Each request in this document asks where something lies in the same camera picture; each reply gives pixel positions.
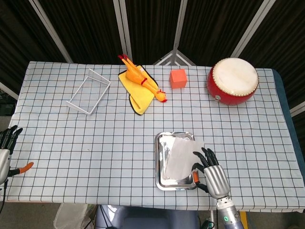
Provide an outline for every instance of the yellow towel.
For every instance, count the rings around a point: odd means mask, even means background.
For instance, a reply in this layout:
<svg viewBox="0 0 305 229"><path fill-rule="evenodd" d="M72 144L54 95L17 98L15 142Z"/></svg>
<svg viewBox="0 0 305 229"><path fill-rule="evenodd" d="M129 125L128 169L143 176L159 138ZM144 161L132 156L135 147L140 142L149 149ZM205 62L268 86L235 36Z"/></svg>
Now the yellow towel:
<svg viewBox="0 0 305 229"><path fill-rule="evenodd" d="M154 87L158 88L156 81L147 73L147 71L140 65L137 65L137 68L143 73L143 75L147 78L147 81ZM119 74L119 78L123 86L129 92L129 101L130 104L138 115L142 115L146 109L151 104L154 94L148 90L147 88L131 82L126 78L126 71Z"/></svg>

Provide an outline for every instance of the table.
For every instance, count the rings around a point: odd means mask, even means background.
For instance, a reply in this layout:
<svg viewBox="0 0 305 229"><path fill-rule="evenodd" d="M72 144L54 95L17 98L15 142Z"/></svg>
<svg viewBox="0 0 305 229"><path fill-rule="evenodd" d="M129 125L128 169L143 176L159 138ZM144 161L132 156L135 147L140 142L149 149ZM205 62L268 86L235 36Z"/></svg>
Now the table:
<svg viewBox="0 0 305 229"><path fill-rule="evenodd" d="M89 68L111 81L93 114L66 106ZM254 97L238 106L217 103L205 81L210 67L144 65L169 101L153 100L136 115L119 82L122 65L30 62L10 125L24 128L11 166L34 162L10 179L8 201L73 202L208 210L215 200L199 189L161 191L154 181L153 141L163 131L189 131L214 149L238 209L302 211L305 188L278 101L273 72L257 69ZM172 90L171 69L188 83Z"/></svg>

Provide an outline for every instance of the gray floor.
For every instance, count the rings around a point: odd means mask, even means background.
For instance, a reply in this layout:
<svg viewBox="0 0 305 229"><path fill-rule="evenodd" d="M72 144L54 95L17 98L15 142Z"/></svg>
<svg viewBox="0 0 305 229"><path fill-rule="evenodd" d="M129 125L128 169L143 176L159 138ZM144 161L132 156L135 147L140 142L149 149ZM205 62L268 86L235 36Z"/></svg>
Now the gray floor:
<svg viewBox="0 0 305 229"><path fill-rule="evenodd" d="M0 131L9 125L10 117L0 117ZM5 203L0 215L0 228L4 229L52 229L59 204L51 203ZM208 211L200 211L203 221ZM249 229L287 229L291 225L305 228L304 213L260 213L251 212L248 219Z"/></svg>

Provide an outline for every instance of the drum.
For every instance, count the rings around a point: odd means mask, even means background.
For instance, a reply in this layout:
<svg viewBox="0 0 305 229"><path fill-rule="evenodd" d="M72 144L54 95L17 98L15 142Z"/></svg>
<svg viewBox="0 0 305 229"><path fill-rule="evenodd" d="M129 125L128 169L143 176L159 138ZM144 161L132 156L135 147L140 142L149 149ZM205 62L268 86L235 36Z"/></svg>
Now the drum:
<svg viewBox="0 0 305 229"><path fill-rule="evenodd" d="M207 77L207 89L211 96L227 105L248 100L258 86L255 68L245 60L227 58L212 67Z"/></svg>

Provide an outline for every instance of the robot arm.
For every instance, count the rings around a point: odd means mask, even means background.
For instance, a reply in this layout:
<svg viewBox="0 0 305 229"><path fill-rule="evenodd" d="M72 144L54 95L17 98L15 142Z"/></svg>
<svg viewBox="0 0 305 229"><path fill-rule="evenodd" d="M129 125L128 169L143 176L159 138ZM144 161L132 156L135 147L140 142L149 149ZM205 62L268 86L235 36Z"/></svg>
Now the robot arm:
<svg viewBox="0 0 305 229"><path fill-rule="evenodd" d="M215 153L211 149L202 148L205 157L199 152L193 152L197 155L201 163L195 163L192 167L193 179L197 187L217 199L216 208L222 219L225 229L244 229L236 207L229 195L231 188L224 169L219 165ZM198 171L204 173L206 185L199 181Z"/></svg>
<svg viewBox="0 0 305 229"><path fill-rule="evenodd" d="M0 185L5 183L8 177L24 173L33 166L33 163L30 162L24 168L10 169L11 155L13 154L17 138L22 132L22 128L16 129L17 126L15 125L0 132Z"/></svg>

